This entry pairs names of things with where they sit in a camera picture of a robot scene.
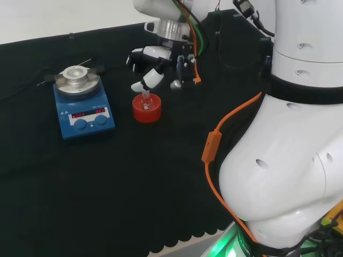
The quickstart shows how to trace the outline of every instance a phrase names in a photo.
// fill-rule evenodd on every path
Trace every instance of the red led display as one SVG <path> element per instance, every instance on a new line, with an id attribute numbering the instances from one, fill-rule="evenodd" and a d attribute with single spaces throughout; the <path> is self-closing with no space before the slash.
<path id="1" fill-rule="evenodd" d="M 91 111 L 85 111 L 85 112 L 79 112 L 77 114 L 72 114 L 71 117 L 73 119 L 75 119 L 75 118 L 81 118 L 81 117 L 92 115 L 92 114 L 101 114 L 103 112 L 106 112 L 105 108 L 91 110 Z"/>

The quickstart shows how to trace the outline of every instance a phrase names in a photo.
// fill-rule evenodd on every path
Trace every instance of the black cloth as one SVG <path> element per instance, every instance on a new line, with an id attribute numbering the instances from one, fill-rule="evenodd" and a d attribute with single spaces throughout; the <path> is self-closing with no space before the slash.
<path id="1" fill-rule="evenodd" d="M 245 65 L 257 59 L 261 34 L 235 14 L 224 12 L 222 59 Z M 199 61 L 203 83 L 171 91 L 176 74 L 167 72 L 153 92 L 162 118 L 152 125 L 133 118 L 130 85 L 143 74 L 125 67 L 133 49 L 158 41 L 143 24 L 0 46 L 0 97 L 27 87 L 0 101 L 1 256 L 147 256 L 232 222 L 207 184 L 202 152 L 220 119 L 260 85 L 255 70 L 220 68 L 211 14 L 204 26 L 211 46 Z M 94 56 L 109 69 L 102 82 L 116 128 L 63 141 L 52 87 L 36 86 L 42 74 L 31 78 Z"/>

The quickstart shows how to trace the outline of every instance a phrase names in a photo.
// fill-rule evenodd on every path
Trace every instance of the robot finger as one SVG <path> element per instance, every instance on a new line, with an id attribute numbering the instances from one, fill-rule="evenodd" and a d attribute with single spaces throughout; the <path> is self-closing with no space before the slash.
<path id="1" fill-rule="evenodd" d="M 128 56 L 128 59 L 126 60 L 126 65 L 128 67 L 132 67 L 134 65 L 134 61 L 133 61 L 132 55 Z"/>
<path id="2" fill-rule="evenodd" d="M 137 83 L 134 83 L 132 86 L 131 86 L 131 89 L 137 93 L 142 93 L 144 92 L 144 88 L 143 88 L 143 85 L 141 84 L 141 82 L 137 82 Z"/>
<path id="3" fill-rule="evenodd" d="M 134 63 L 132 70 L 134 73 L 142 73 L 145 71 L 145 64 L 142 63 Z"/>
<path id="4" fill-rule="evenodd" d="M 128 60 L 126 61 L 126 64 L 130 66 L 131 63 L 137 63 L 143 61 L 143 48 L 135 49 L 131 52 L 131 54 L 128 57 Z"/>

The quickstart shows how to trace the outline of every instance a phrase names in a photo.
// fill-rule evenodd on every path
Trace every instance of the screw hole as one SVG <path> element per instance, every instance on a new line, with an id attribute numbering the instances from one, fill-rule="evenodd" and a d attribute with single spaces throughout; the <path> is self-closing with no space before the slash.
<path id="1" fill-rule="evenodd" d="M 329 162 L 333 162 L 333 157 L 332 157 L 332 155 L 331 154 L 329 154 L 329 153 L 327 153 L 326 154 L 326 158 L 327 158 L 327 160 L 329 161 Z"/>
<path id="2" fill-rule="evenodd" d="M 292 111 L 299 111 L 301 109 L 300 106 L 298 104 L 295 104 L 295 103 L 287 103 L 286 105 Z"/>
<path id="3" fill-rule="evenodd" d="M 262 161 L 260 159 L 256 159 L 256 163 L 261 169 L 264 169 L 264 170 L 268 169 L 268 164 L 265 163 L 264 161 Z"/>

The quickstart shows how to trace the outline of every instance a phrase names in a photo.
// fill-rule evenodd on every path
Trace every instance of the white wall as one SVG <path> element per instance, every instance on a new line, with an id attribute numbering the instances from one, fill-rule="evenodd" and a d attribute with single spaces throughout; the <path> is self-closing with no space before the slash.
<path id="1" fill-rule="evenodd" d="M 211 1 L 213 11 L 218 0 Z M 274 0 L 251 0 L 267 29 L 274 31 Z M 221 0 L 221 9 L 233 8 Z M 153 20 L 132 0 L 0 0 L 0 44 Z"/>

